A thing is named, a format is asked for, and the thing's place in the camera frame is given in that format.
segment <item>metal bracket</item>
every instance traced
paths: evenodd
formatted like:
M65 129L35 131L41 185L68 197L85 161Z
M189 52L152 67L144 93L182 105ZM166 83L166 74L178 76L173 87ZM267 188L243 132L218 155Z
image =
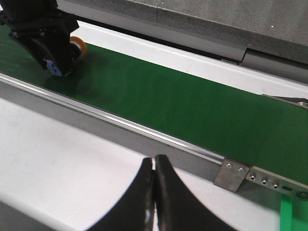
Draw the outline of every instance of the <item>metal bracket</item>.
M248 165L225 158L214 184L231 192L236 192L249 170Z
M308 201L308 186L275 173L252 166L246 179L266 188Z

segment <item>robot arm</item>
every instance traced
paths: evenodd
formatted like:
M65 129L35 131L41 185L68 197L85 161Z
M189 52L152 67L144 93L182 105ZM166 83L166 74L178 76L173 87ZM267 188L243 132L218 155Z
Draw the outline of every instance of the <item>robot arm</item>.
M0 0L0 25L6 24L9 37L21 44L53 75L67 76L74 61L86 51L80 39L70 39L78 29L73 14L57 9L56 0Z

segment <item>orange wheel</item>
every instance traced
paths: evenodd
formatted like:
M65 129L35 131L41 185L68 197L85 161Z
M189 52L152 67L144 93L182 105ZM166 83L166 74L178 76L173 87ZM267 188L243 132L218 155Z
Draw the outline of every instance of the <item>orange wheel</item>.
M85 54L87 53L88 47L87 47L86 43L85 43L81 38L72 36L72 37L70 38L70 42L71 42L71 43L74 43L74 44L76 44L78 47L80 47L81 55L85 55Z

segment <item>green strap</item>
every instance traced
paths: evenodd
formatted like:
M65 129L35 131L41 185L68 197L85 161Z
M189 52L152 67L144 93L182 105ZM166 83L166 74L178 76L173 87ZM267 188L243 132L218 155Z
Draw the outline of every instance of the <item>green strap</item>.
M292 197L282 194L280 211L280 231L292 231Z

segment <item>white surface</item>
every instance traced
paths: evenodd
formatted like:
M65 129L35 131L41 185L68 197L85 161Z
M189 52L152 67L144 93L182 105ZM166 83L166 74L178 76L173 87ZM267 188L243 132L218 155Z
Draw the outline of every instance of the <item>white surface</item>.
M308 85L79 22L85 42L255 94L308 98Z
M62 231L85 230L103 216L143 158L4 99L0 131L0 200ZM207 207L238 230L279 230L279 214L177 172Z

